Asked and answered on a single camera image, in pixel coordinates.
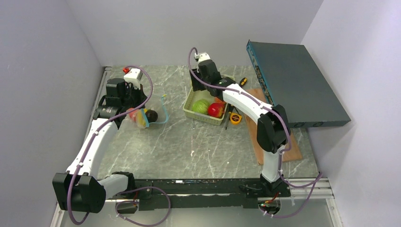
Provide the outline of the red orange mango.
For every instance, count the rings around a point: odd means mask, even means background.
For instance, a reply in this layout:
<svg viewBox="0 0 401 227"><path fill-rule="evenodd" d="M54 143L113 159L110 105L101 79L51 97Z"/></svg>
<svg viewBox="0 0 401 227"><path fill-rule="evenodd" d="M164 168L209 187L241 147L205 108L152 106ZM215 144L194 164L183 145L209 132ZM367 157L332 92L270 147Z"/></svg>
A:
<svg viewBox="0 0 401 227"><path fill-rule="evenodd" d="M127 110L127 116L133 121L136 122L136 115L138 110L134 110L133 108L129 108Z"/></svg>

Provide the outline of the clear zip top bag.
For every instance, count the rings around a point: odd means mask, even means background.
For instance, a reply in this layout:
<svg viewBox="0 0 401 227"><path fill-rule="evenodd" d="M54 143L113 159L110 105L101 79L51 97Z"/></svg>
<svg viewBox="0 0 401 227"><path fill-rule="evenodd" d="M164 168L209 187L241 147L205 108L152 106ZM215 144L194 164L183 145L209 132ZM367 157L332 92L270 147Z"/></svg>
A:
<svg viewBox="0 0 401 227"><path fill-rule="evenodd" d="M128 119L138 128L145 129L151 125L165 124L169 113L165 106L167 95L153 95L147 102L148 108L141 108L128 114Z"/></svg>

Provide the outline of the dark mangosteen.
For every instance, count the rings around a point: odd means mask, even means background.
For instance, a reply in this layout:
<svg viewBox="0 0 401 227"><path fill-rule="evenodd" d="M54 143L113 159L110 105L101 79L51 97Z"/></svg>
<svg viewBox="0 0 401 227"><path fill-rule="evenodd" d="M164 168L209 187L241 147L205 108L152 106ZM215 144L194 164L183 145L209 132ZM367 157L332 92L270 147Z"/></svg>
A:
<svg viewBox="0 0 401 227"><path fill-rule="evenodd" d="M154 123L158 120L158 113L155 110L147 110L145 116L149 123Z"/></svg>

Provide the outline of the yellow green starfruit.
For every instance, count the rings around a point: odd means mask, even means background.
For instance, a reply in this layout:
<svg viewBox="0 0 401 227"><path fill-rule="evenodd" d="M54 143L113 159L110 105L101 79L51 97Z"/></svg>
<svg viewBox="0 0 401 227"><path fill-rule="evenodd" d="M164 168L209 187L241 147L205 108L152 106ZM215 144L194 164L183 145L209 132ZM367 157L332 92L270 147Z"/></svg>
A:
<svg viewBox="0 0 401 227"><path fill-rule="evenodd" d="M146 108L142 108L142 109L138 109L135 111L135 113L133 114L134 119L135 119L135 123L137 124L137 126L139 128L147 128L149 125L147 116L146 116L146 112L147 109Z"/></svg>

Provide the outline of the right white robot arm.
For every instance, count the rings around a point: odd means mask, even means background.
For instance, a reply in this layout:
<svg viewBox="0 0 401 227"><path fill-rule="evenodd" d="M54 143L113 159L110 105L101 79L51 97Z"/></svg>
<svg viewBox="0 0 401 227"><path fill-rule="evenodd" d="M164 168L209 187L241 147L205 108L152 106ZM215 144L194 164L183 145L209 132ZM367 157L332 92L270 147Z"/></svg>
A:
<svg viewBox="0 0 401 227"><path fill-rule="evenodd" d="M234 80L222 77L213 60L198 59L196 63L196 69L190 69L195 85L236 107L255 122L257 142L264 151L261 192L266 196L274 195L279 190L277 180L282 176L281 156L290 142L285 110L280 105L272 106L257 99Z"/></svg>

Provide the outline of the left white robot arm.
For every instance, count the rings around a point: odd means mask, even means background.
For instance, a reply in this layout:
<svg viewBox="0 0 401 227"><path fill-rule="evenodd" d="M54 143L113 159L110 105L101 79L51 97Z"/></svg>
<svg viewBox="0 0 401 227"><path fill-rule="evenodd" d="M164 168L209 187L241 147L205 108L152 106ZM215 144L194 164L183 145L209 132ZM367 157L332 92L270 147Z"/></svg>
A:
<svg viewBox="0 0 401 227"><path fill-rule="evenodd" d="M144 108L147 96L143 85L122 78L109 79L93 114L89 135L65 173L56 173L52 185L61 210L99 213L107 199L120 194L131 198L136 192L135 178L129 172L113 172L97 178L109 143L120 128L128 110Z"/></svg>

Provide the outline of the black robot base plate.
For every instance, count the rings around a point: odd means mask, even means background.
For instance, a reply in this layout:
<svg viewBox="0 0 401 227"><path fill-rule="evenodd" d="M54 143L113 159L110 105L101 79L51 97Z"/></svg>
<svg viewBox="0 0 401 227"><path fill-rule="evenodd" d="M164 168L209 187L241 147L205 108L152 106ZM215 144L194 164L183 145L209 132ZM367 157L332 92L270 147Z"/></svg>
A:
<svg viewBox="0 0 401 227"><path fill-rule="evenodd" d="M256 209L263 199L291 196L287 184L261 178L137 179L135 184L139 192L124 192L113 199L135 199L140 211L149 211L168 207Z"/></svg>

